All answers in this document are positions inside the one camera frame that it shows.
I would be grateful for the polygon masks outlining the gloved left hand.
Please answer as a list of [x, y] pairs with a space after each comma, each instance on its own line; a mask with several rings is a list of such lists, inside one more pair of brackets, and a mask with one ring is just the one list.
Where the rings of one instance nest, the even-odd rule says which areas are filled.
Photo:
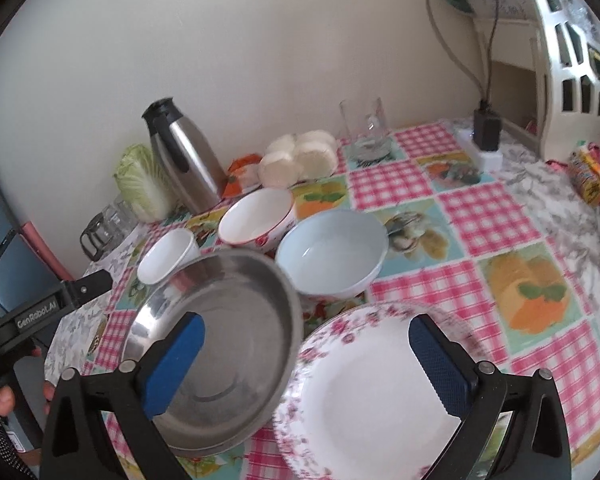
[[[8, 385], [0, 387], [0, 417], [7, 417], [16, 406], [16, 396], [14, 390]], [[27, 466], [38, 466], [41, 461], [41, 451], [32, 450], [27, 453], [20, 453], [19, 457]]]

